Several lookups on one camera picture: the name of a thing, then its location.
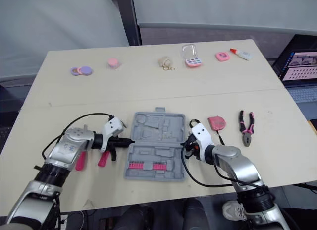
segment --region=glue bottle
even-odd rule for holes
[[[235,53],[236,55],[238,55],[239,57],[245,60],[250,60],[252,58],[252,55],[250,53],[244,52],[242,50],[230,48],[230,51],[232,51],[233,53]]]

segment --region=gray tool case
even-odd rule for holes
[[[180,143],[185,141],[185,115],[167,114],[165,108],[154,113],[134,114],[124,177],[164,182],[184,181]]]

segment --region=keyboard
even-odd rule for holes
[[[296,103],[317,102],[317,86],[287,89]]]

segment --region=pliers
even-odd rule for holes
[[[250,126],[248,129],[246,129],[246,126],[245,126],[244,121],[243,121],[243,113],[244,113],[244,111],[241,110],[240,114],[239,114],[240,132],[242,132],[242,134],[243,134],[243,137],[242,137],[243,144],[246,147],[248,147],[251,143],[251,134],[254,133],[254,130],[253,130],[254,115],[253,115],[253,112],[249,113]]]

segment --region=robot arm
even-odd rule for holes
[[[236,147],[215,146],[206,128],[199,121],[195,122],[198,124],[194,127],[190,124],[192,134],[184,144],[185,157],[188,159],[195,155],[197,159],[223,169],[229,176],[224,178],[231,180],[238,194],[238,202],[243,204],[247,219],[253,225],[279,223],[284,230],[289,230],[254,164]]]
[[[81,152],[89,149],[104,152],[108,144],[112,148],[128,146],[131,142],[124,138],[120,142],[122,139],[116,137],[122,131],[122,122],[116,117],[104,125],[101,134],[87,130],[86,125],[83,129],[68,129],[63,139],[51,150],[43,166],[38,168],[40,172],[29,182],[10,211],[6,223],[23,225],[23,228],[27,225],[32,229],[54,229],[59,215],[58,197]],[[114,152],[111,153],[112,160],[115,160]]]

